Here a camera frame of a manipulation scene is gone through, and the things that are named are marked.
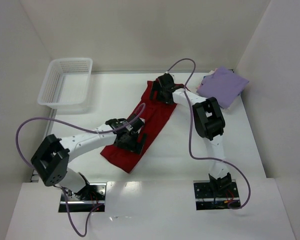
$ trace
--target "white basket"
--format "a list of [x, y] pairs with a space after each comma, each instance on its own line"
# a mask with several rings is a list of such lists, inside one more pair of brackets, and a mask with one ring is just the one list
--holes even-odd
[[84, 109], [92, 69], [90, 58], [61, 58], [50, 62], [38, 104], [52, 109]]

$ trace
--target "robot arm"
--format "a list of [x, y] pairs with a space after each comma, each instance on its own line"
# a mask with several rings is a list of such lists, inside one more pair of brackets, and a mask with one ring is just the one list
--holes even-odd
[[68, 163], [82, 154], [108, 145], [140, 154], [147, 137], [143, 134], [141, 141], [138, 141], [141, 128], [145, 124], [144, 119], [138, 118], [125, 128], [115, 131], [135, 117], [136, 115], [132, 114], [128, 119], [108, 120], [94, 129], [96, 133], [86, 132], [63, 138], [49, 135], [31, 158], [31, 163], [44, 185], [49, 187], [59, 184], [74, 192], [81, 200], [85, 200], [93, 188], [81, 173], [68, 168]]
[[[153, 82], [150, 98], [166, 104], [181, 104], [189, 108], [185, 92], [191, 102], [195, 129], [204, 139], [209, 156], [225, 159], [222, 135], [226, 124], [217, 99], [198, 96], [184, 89], [182, 84], [175, 84], [173, 75], [169, 73], [159, 76]], [[227, 165], [215, 160], [210, 160], [210, 162], [211, 187], [216, 192], [226, 189], [232, 181]]]

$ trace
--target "metal base plate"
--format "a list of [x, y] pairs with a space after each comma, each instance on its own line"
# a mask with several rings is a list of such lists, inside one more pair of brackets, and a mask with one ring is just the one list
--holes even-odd
[[229, 189], [216, 196], [212, 192], [209, 181], [194, 181], [195, 205], [197, 210], [221, 210], [229, 209], [228, 202], [231, 207], [237, 208], [241, 206], [237, 183], [233, 180]]
[[[95, 196], [92, 197], [92, 200], [82, 201], [76, 197], [71, 191], [67, 192], [67, 199], [69, 210], [71, 213], [80, 213], [80, 212], [90, 212], [91, 209], [98, 203], [102, 204], [98, 207], [95, 212], [104, 212], [105, 211], [105, 200], [106, 200], [106, 187], [107, 183], [90, 183], [91, 186], [95, 187], [96, 198]], [[61, 193], [60, 204], [59, 204], [59, 213], [66, 213], [66, 202], [65, 196]]]

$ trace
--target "lavender towel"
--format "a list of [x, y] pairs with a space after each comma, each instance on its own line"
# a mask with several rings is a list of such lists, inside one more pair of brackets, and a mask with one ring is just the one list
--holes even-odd
[[215, 97], [219, 105], [227, 109], [248, 83], [247, 79], [222, 66], [206, 76], [196, 92], [205, 98]]

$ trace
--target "red towel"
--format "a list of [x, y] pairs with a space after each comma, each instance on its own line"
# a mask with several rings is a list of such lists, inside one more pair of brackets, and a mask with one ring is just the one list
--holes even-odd
[[169, 105], [156, 100], [150, 100], [152, 84], [153, 81], [147, 82], [147, 88], [141, 97], [141, 101], [134, 109], [135, 111], [141, 103], [145, 103], [145, 110], [140, 116], [140, 118], [145, 119], [145, 125], [139, 135], [139, 141], [143, 134], [147, 134], [142, 153], [136, 154], [113, 145], [106, 146], [100, 153], [110, 163], [121, 168], [127, 173], [130, 173], [137, 165], [152, 142], [156, 139], [161, 129], [166, 125], [177, 106], [177, 104]]

